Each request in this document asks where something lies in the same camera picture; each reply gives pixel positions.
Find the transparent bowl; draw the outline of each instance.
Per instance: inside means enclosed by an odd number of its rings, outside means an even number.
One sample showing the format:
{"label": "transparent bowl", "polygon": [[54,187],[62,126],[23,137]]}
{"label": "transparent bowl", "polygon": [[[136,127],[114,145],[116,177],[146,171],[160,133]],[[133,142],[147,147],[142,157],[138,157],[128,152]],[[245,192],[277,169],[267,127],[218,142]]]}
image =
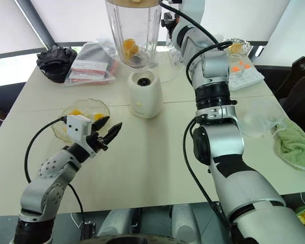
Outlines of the transparent bowl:
{"label": "transparent bowl", "polygon": [[[110,111],[107,106],[100,100],[87,99],[87,100],[78,100],[74,102],[71,106],[66,108],[61,116],[66,116],[69,114],[73,115],[83,115],[95,122],[104,116],[110,116]],[[99,130],[99,133],[105,135],[108,132],[108,129],[111,127],[111,119]],[[72,140],[67,134],[66,124],[62,121],[57,122],[52,125],[52,130],[54,135],[67,143],[72,143]]]}
{"label": "transparent bowl", "polygon": [[239,119],[238,124],[243,134],[258,138],[278,124],[283,127],[277,131],[286,129],[287,125],[283,122],[284,118],[285,114],[279,104],[271,100],[261,99],[252,103]]}

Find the silver robot arm segment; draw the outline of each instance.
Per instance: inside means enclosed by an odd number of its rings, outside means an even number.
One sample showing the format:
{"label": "silver robot arm segment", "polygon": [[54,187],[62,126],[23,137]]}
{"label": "silver robot arm segment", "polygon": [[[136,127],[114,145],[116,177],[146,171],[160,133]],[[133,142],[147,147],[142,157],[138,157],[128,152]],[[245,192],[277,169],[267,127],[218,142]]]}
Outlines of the silver robot arm segment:
{"label": "silver robot arm segment", "polygon": [[[204,0],[183,0],[180,11],[201,21]],[[214,42],[183,17],[171,33],[184,63]],[[229,62],[223,50],[197,57],[189,69],[196,93],[194,154],[207,165],[227,220],[240,233],[240,241],[259,244],[305,243],[305,227],[273,186],[242,159],[244,141],[235,113],[236,101],[228,89]]]}
{"label": "silver robot arm segment", "polygon": [[97,131],[109,117],[92,122],[82,115],[68,115],[67,133],[74,141],[41,164],[37,177],[24,190],[16,233],[11,244],[49,244],[52,228],[67,185],[75,177],[81,164],[114,139],[122,123],[113,126],[106,136]]}

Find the floor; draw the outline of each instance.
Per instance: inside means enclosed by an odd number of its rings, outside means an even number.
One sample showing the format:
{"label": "floor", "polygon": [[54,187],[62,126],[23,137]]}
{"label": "floor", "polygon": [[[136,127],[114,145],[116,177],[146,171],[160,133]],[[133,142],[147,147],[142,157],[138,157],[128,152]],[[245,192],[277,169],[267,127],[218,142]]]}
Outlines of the floor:
{"label": "floor", "polygon": [[[207,203],[191,204],[196,216],[203,244],[227,244],[231,243],[225,229],[218,222]],[[103,223],[108,211],[86,213],[86,220],[97,224],[96,232]],[[73,214],[77,223],[80,223],[79,214]],[[0,243],[9,243],[13,238],[18,217],[0,217]],[[140,233],[170,236],[171,220],[169,207],[147,207],[143,209],[142,226]],[[80,231],[73,223],[70,214],[65,213],[56,217],[53,228],[53,244],[78,243]]]}

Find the blender jar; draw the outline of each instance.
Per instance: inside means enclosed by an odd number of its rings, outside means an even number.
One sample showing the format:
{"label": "blender jar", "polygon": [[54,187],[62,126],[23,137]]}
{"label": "blender jar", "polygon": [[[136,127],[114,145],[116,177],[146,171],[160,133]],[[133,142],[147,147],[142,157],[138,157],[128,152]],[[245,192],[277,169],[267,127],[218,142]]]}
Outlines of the blender jar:
{"label": "blender jar", "polygon": [[155,60],[161,7],[158,0],[106,0],[120,59],[132,68]]}

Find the glass bowl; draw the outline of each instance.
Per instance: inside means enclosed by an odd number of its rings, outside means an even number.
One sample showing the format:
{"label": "glass bowl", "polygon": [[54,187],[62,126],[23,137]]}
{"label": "glass bowl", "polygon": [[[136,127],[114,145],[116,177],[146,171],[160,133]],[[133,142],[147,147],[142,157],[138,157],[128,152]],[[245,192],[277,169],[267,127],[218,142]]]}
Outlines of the glass bowl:
{"label": "glass bowl", "polygon": [[[91,122],[95,122],[96,120],[104,117],[110,116],[110,111],[107,106],[100,100],[87,99],[87,100],[78,100],[74,102],[71,106],[66,108],[63,113],[59,116],[66,115],[83,115],[91,120]],[[105,135],[108,132],[108,129],[111,127],[111,118],[108,122],[99,130],[100,135]],[[72,143],[72,140],[67,134],[67,126],[62,121],[57,122],[52,125],[52,130],[54,135],[67,143]]]}

